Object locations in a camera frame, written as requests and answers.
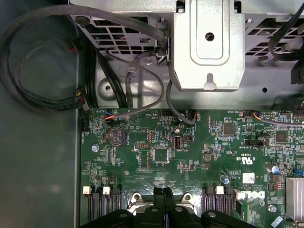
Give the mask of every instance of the heatsink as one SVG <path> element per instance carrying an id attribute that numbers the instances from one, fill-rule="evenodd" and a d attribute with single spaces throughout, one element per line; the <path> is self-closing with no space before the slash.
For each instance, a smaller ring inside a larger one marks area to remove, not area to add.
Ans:
<path id="1" fill-rule="evenodd" d="M 304 220 L 304 178 L 286 178 L 286 215 Z"/>

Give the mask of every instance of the cable connector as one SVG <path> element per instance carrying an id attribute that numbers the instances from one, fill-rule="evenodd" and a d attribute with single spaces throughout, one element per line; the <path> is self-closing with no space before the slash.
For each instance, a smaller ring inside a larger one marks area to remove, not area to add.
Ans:
<path id="1" fill-rule="evenodd" d="M 79 53 L 84 49 L 84 44 L 80 38 L 73 39 L 70 43 L 70 52 Z"/>
<path id="2" fill-rule="evenodd" d="M 290 84 L 304 83 L 304 60 L 300 59 L 290 72 Z"/>
<path id="3" fill-rule="evenodd" d="M 86 94 L 86 90 L 83 87 L 78 87 L 76 90 L 76 95 L 78 97 L 78 100 L 82 104 L 82 108 L 84 111 L 90 110 L 90 103 L 88 100 L 88 96 Z"/>

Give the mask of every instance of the sticker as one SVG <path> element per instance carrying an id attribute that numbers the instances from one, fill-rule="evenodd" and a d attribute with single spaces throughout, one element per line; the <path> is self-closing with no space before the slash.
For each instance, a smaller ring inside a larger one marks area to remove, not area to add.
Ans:
<path id="1" fill-rule="evenodd" d="M 281 222 L 283 221 L 282 217 L 278 216 L 273 223 L 271 223 L 271 226 L 276 228 Z"/>
<path id="2" fill-rule="evenodd" d="M 254 172 L 244 172 L 243 173 L 243 184 L 254 184 L 255 183 L 255 173 Z"/>

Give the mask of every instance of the screw hole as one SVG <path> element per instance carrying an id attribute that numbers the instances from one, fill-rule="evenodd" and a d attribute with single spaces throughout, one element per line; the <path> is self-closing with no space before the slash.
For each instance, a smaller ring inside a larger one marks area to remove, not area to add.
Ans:
<path id="1" fill-rule="evenodd" d="M 208 32 L 205 35 L 205 38 L 206 38 L 207 41 L 213 41 L 214 40 L 214 34 L 212 32 Z"/>

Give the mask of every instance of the motherboard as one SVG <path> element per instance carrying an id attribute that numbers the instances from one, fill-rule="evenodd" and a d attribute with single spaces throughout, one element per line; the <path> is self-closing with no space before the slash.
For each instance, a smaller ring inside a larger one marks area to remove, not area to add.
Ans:
<path id="1" fill-rule="evenodd" d="M 154 187 L 190 193 L 198 216 L 213 209 L 259 228 L 291 228 L 301 220 L 286 189 L 303 191 L 302 126 L 234 110 L 184 111 L 194 125 L 166 109 L 107 118 L 129 111 L 92 109 L 81 118 L 81 225 L 126 209 L 135 192 L 153 195 Z M 257 114 L 304 120 L 289 111 Z"/>

